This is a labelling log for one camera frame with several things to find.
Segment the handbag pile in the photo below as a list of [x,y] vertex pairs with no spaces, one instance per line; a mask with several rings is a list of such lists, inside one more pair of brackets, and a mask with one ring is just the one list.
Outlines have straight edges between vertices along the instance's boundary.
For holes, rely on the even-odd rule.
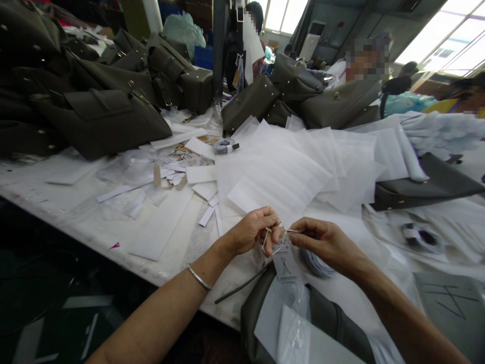
[[172,136],[162,108],[200,115],[212,105],[212,71],[163,34],[142,43],[120,29],[99,56],[30,1],[3,0],[0,24],[3,156],[72,145],[94,160]]

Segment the forearm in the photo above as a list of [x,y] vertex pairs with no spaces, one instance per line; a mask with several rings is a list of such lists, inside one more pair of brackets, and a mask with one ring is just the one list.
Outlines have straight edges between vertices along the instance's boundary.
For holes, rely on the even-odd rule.
[[375,266],[354,281],[372,302],[407,363],[468,363],[465,356]]
[[[216,283],[233,253],[224,249],[224,237],[192,269],[209,286]],[[188,271],[151,295],[92,355],[89,363],[159,363],[192,320],[207,291]]]

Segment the hand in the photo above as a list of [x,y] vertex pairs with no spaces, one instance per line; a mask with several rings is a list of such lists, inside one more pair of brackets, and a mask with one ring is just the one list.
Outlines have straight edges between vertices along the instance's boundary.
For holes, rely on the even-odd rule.
[[279,218],[276,211],[270,207],[249,212],[236,226],[229,230],[224,238],[227,239],[227,247],[235,255],[244,254],[252,249],[256,242],[263,242],[266,234],[265,255],[271,256],[273,242],[278,244],[281,234]]
[[290,234],[293,245],[311,251],[352,280],[375,268],[369,258],[333,222],[303,217],[290,229],[303,230],[301,234]]

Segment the plastic bag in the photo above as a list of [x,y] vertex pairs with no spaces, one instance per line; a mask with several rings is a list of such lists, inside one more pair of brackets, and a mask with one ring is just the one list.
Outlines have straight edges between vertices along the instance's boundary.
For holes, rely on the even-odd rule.
[[192,16],[189,13],[169,15],[163,25],[163,34],[167,38],[185,43],[192,63],[195,60],[196,46],[206,47],[204,32],[193,23]]
[[400,95],[389,95],[385,104],[385,115],[405,114],[408,111],[421,112],[424,109],[436,104],[433,96],[417,95],[412,92],[405,92]]

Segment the dark floor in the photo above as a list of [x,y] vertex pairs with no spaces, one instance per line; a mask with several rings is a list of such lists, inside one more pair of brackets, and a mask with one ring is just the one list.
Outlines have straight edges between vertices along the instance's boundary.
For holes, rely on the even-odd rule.
[[[57,358],[49,362],[84,362],[156,290],[3,199],[0,230],[4,237],[0,242],[2,363],[32,362],[56,353]],[[68,297],[91,295],[114,298],[110,306],[62,309]],[[92,339],[82,358],[95,316]],[[34,327],[39,340],[33,339]],[[22,347],[21,335],[24,343],[30,339],[28,348]],[[237,351],[239,334],[198,312],[164,363],[211,362],[208,347],[213,349],[214,342]]]

